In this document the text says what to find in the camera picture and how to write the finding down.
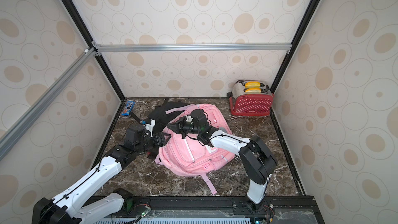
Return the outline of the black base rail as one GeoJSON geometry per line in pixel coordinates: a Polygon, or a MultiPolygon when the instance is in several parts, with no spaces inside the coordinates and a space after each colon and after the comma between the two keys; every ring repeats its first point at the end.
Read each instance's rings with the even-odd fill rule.
{"type": "Polygon", "coordinates": [[[323,224],[311,196],[266,197],[255,209],[245,197],[132,197],[117,209],[109,198],[92,197],[76,214],[86,223],[126,224],[323,224]]]}

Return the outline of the black frame post right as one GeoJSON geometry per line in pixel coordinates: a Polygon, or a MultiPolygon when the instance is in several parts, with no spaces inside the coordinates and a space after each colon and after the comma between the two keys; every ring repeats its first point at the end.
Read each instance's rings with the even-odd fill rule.
{"type": "Polygon", "coordinates": [[[319,5],[321,0],[310,0],[309,1],[309,5],[307,6],[303,18],[300,21],[300,24],[298,25],[298,28],[296,30],[296,33],[292,39],[291,42],[291,49],[287,52],[287,54],[285,55],[283,62],[278,70],[278,73],[276,74],[276,77],[272,83],[271,86],[271,92],[275,93],[279,84],[281,83],[281,80],[292,60],[293,55],[295,54],[295,52],[297,51],[299,44],[304,36],[304,33],[312,19],[312,17],[315,14],[315,11],[319,5]]]}

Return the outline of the black frame post left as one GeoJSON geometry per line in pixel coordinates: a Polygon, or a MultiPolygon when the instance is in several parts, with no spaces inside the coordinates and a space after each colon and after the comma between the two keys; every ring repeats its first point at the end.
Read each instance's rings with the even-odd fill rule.
{"type": "Polygon", "coordinates": [[[63,6],[65,7],[66,11],[68,12],[70,18],[72,19],[73,23],[77,27],[77,30],[83,40],[86,42],[89,48],[94,48],[94,51],[98,52],[96,56],[96,61],[99,64],[102,72],[105,74],[106,78],[108,79],[111,87],[115,91],[118,98],[123,101],[125,99],[125,95],[123,94],[122,90],[119,87],[119,84],[116,82],[115,77],[113,76],[109,66],[107,65],[105,59],[102,55],[100,55],[97,48],[93,45],[94,39],[87,28],[86,24],[84,23],[83,18],[81,17],[78,9],[76,8],[74,2],[72,0],[61,0],[63,6]]]}

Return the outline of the rear yellow toast slice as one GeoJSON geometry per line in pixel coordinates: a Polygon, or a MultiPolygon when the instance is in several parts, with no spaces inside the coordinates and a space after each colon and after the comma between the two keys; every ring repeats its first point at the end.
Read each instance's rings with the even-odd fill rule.
{"type": "Polygon", "coordinates": [[[246,82],[244,85],[245,88],[260,88],[261,86],[260,82],[246,82]]]}

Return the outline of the diagonal aluminium bar left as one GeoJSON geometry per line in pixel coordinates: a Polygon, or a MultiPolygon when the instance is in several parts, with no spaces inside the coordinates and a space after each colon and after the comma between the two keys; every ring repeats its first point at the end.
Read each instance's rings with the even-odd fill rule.
{"type": "Polygon", "coordinates": [[[26,113],[1,138],[1,159],[3,159],[21,139],[32,124],[43,114],[58,97],[85,64],[94,57],[96,49],[86,50],[74,63],[49,87],[26,113]]]}

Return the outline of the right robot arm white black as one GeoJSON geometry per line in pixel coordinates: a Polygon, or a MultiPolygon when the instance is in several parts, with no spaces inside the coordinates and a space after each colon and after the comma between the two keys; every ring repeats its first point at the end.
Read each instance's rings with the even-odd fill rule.
{"type": "Polygon", "coordinates": [[[193,139],[202,145],[221,148],[240,157],[247,176],[250,178],[247,191],[247,208],[256,212],[265,200],[266,189],[271,175],[278,165],[277,159],[258,136],[241,138],[228,134],[226,129],[215,127],[204,110],[193,110],[180,117],[167,128],[182,138],[195,134],[193,139]]]}

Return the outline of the horizontal aluminium bar rear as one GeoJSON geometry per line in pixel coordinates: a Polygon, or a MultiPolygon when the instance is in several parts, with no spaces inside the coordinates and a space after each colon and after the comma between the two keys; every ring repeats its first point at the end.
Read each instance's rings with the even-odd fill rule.
{"type": "Polygon", "coordinates": [[[290,50],[290,43],[255,44],[169,44],[169,45],[97,45],[99,52],[188,52],[290,50]]]}

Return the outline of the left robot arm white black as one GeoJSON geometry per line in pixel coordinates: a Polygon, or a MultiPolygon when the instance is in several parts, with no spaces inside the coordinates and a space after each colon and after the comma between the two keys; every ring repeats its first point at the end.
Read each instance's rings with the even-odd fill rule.
{"type": "Polygon", "coordinates": [[[32,223],[93,224],[113,213],[131,213],[135,208],[133,195],[124,189],[92,204],[86,202],[137,156],[158,151],[171,137],[164,132],[153,133],[148,125],[129,127],[123,142],[109,150],[85,176],[52,199],[39,200],[33,208],[32,223]]]}

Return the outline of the pink backpack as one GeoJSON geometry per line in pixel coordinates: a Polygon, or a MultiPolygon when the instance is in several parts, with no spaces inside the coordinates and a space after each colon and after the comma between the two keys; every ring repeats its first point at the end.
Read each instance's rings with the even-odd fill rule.
{"type": "MultiPolygon", "coordinates": [[[[185,111],[171,123],[196,109],[204,110],[213,126],[226,129],[228,134],[232,133],[221,111],[211,104],[189,104],[185,111]]],[[[179,176],[201,176],[211,193],[216,195],[217,191],[206,174],[225,166],[233,160],[235,154],[221,148],[204,146],[193,140],[192,135],[183,139],[180,134],[172,132],[167,127],[165,131],[171,135],[171,139],[159,149],[155,158],[156,164],[165,166],[179,176]]]]}

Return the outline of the black frame post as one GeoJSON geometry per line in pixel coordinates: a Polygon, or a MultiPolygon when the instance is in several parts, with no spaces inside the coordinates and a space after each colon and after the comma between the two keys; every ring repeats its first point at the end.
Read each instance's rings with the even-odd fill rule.
{"type": "Polygon", "coordinates": [[[272,83],[271,86],[271,92],[275,93],[279,84],[281,83],[281,80],[292,60],[293,55],[295,54],[295,52],[297,51],[299,44],[304,36],[304,33],[312,19],[312,17],[315,14],[315,11],[319,5],[321,0],[310,0],[309,1],[309,5],[307,6],[303,18],[300,21],[300,24],[298,25],[298,28],[296,30],[296,33],[292,39],[291,42],[291,49],[287,52],[287,54],[285,55],[283,62],[278,70],[278,73],[276,74],[276,77],[272,83]]]}
{"type": "Polygon", "coordinates": [[[123,94],[122,90],[119,87],[119,84],[116,82],[115,77],[113,76],[109,66],[107,65],[105,59],[102,55],[100,55],[97,48],[93,45],[94,39],[87,28],[86,24],[84,23],[83,18],[81,17],[78,9],[76,8],[74,2],[72,0],[61,0],[63,6],[65,7],[66,11],[68,12],[70,18],[72,19],[73,23],[77,27],[77,30],[83,40],[86,42],[89,48],[94,48],[94,51],[98,52],[96,56],[96,61],[99,64],[102,72],[105,74],[106,78],[108,79],[111,87],[115,91],[118,98],[123,101],[125,99],[125,95],[123,94]]]}

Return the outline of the red polka dot toaster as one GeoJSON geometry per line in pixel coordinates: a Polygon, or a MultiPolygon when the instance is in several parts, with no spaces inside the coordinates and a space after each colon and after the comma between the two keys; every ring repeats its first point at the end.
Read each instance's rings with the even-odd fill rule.
{"type": "Polygon", "coordinates": [[[232,87],[232,91],[227,94],[231,114],[234,116],[268,116],[274,100],[266,82],[260,82],[262,93],[246,94],[244,85],[246,82],[259,82],[238,80],[232,87]]]}

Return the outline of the yellow toast slice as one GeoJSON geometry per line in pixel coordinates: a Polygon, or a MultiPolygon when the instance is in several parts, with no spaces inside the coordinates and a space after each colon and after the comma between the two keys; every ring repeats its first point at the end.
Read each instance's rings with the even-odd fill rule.
{"type": "Polygon", "coordinates": [[[244,92],[246,94],[258,94],[258,93],[262,93],[262,89],[261,88],[245,88],[244,92]]]}
{"type": "Polygon", "coordinates": [[[261,86],[260,82],[246,82],[244,85],[245,88],[260,88],[261,86]]]}

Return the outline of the blue candy packet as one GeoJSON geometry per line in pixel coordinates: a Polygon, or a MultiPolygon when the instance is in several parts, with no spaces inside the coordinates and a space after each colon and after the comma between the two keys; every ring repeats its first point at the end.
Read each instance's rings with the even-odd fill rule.
{"type": "Polygon", "coordinates": [[[124,105],[124,107],[123,107],[123,110],[122,110],[122,112],[121,112],[121,116],[122,116],[122,117],[127,117],[127,116],[129,116],[130,113],[132,112],[134,106],[135,106],[135,102],[134,102],[134,101],[127,100],[126,103],[125,103],[125,105],[124,105]]]}

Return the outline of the front yellow toast slice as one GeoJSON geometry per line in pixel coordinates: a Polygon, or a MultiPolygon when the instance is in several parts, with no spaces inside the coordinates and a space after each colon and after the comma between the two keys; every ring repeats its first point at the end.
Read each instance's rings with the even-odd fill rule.
{"type": "Polygon", "coordinates": [[[258,93],[262,93],[262,89],[261,88],[245,88],[244,92],[246,94],[258,94],[258,93]]]}

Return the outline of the black backpack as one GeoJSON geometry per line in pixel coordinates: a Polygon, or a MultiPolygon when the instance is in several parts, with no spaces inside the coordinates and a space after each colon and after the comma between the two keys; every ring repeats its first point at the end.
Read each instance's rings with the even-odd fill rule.
{"type": "Polygon", "coordinates": [[[188,106],[189,104],[184,102],[165,101],[164,104],[156,106],[156,108],[148,114],[146,119],[139,118],[136,114],[131,112],[130,116],[133,117],[138,124],[132,125],[127,129],[123,143],[123,146],[129,150],[130,157],[136,158],[139,155],[147,154],[149,158],[154,159],[158,155],[158,153],[145,152],[145,136],[144,126],[141,124],[142,120],[155,120],[153,134],[159,132],[166,133],[165,128],[167,124],[181,115],[188,106]]]}

